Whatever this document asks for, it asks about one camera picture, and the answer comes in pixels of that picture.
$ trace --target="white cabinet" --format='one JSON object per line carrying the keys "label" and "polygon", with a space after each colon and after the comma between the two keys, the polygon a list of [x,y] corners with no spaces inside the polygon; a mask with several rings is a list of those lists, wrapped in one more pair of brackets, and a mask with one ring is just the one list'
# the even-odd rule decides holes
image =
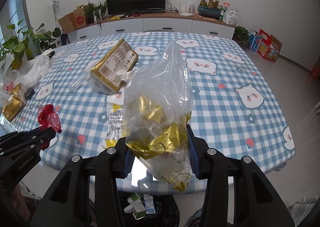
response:
{"label": "white cabinet", "polygon": [[191,33],[192,20],[179,18],[143,18],[143,31]]}
{"label": "white cabinet", "polygon": [[101,37],[98,25],[92,25],[68,33],[70,43]]}
{"label": "white cabinet", "polygon": [[212,22],[193,21],[191,33],[212,35],[232,39],[235,28]]}
{"label": "white cabinet", "polygon": [[105,22],[99,27],[101,36],[108,36],[121,33],[143,32],[142,19],[119,20]]}

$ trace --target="blue checkered tablecloth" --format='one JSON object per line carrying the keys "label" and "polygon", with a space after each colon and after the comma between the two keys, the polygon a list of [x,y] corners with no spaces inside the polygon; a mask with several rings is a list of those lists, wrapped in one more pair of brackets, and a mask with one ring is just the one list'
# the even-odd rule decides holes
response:
{"label": "blue checkered tablecloth", "polygon": [[[98,120],[106,112],[105,95],[95,92],[89,82],[72,93],[68,88],[121,38],[139,54],[135,67],[152,65],[171,39],[177,41],[195,96],[190,125],[209,147],[232,158],[250,156],[265,173],[294,155],[292,136],[275,96],[236,42],[199,34],[147,32],[94,38],[55,49],[51,71],[13,122],[19,131],[34,129],[39,126],[38,106],[54,105],[62,133],[41,154],[46,164],[61,170],[75,154],[84,158],[99,154],[108,130],[106,120]],[[137,159],[132,173],[117,179],[117,185],[129,192],[175,193],[170,185],[155,181]],[[205,191],[205,187],[206,181],[193,176],[186,192]]]}

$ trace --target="small box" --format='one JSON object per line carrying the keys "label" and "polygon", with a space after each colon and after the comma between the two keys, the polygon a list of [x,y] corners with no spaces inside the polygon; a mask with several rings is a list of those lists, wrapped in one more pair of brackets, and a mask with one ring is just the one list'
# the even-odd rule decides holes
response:
{"label": "small box", "polygon": [[132,194],[127,200],[130,204],[132,204],[133,202],[135,202],[136,200],[140,199],[141,196],[138,194]]}
{"label": "small box", "polygon": [[58,20],[63,34],[67,34],[77,29],[73,13],[69,13]]}
{"label": "small box", "polygon": [[73,17],[75,19],[76,28],[82,28],[84,26],[87,26],[87,21],[84,16],[84,10],[83,7],[77,8],[73,11]]}
{"label": "small box", "polygon": [[147,210],[142,203],[133,206],[133,214],[136,219],[146,216],[146,212]]}
{"label": "small box", "polygon": [[260,46],[261,40],[262,40],[262,35],[252,30],[249,35],[249,42],[247,43],[246,47],[251,51],[257,52]]}
{"label": "small box", "polygon": [[282,43],[272,34],[270,36],[261,29],[259,34],[262,35],[262,39],[257,52],[264,59],[275,62],[280,54]]}

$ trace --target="floor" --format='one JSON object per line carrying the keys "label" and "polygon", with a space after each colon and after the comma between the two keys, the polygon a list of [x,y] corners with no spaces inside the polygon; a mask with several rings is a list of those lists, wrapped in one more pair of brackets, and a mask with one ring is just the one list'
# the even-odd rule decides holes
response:
{"label": "floor", "polygon": [[[296,155],[283,170],[267,174],[269,181],[287,206],[302,196],[320,195],[320,115],[315,115],[313,109],[320,101],[320,82],[315,82],[308,71],[286,59],[280,57],[276,63],[272,63],[262,59],[257,53],[248,50],[245,52],[277,97],[296,148]],[[31,191],[43,196],[57,174],[57,171],[45,165],[37,165],[23,181]],[[180,210],[180,226],[184,226],[201,209],[204,193],[181,194],[174,198]],[[232,215],[233,189],[230,188],[230,223],[233,221]]]}

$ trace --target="paper packaging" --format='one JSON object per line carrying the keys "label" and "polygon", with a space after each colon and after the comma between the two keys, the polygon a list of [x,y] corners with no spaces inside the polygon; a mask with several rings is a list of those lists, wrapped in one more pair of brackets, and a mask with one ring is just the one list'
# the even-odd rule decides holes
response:
{"label": "paper packaging", "polygon": [[246,47],[251,51],[257,52],[260,46],[261,39],[262,35],[252,30],[249,35],[249,42],[247,43]]}
{"label": "paper packaging", "polygon": [[238,12],[237,8],[226,10],[223,16],[223,22],[230,25],[236,25],[237,17],[238,17],[237,12]]}
{"label": "paper packaging", "polygon": [[280,54],[282,43],[272,34],[270,36],[261,29],[259,34],[262,35],[262,40],[257,52],[264,59],[275,62]]}
{"label": "paper packaging", "polygon": [[77,29],[73,13],[67,14],[58,20],[63,34],[67,34]]}
{"label": "paper packaging", "polygon": [[84,16],[84,10],[82,7],[79,7],[73,11],[73,17],[75,19],[75,24],[77,29],[87,26],[87,22]]}
{"label": "paper packaging", "polygon": [[142,203],[135,204],[133,206],[133,215],[136,219],[146,216],[146,208]]}
{"label": "paper packaging", "polygon": [[138,59],[138,54],[121,39],[91,70],[90,81],[94,87],[105,94],[115,94],[123,83],[117,72],[130,71]]}
{"label": "paper packaging", "polygon": [[141,196],[135,193],[135,194],[131,195],[127,200],[130,204],[132,204],[133,202],[135,202],[136,200],[138,200],[140,198],[141,198]]}
{"label": "paper packaging", "polygon": [[133,206],[135,204],[139,204],[139,203],[142,203],[142,201],[140,199],[137,199],[136,201],[134,201],[132,204],[129,204],[125,209],[124,209],[124,212],[126,214],[130,214],[133,212]]}

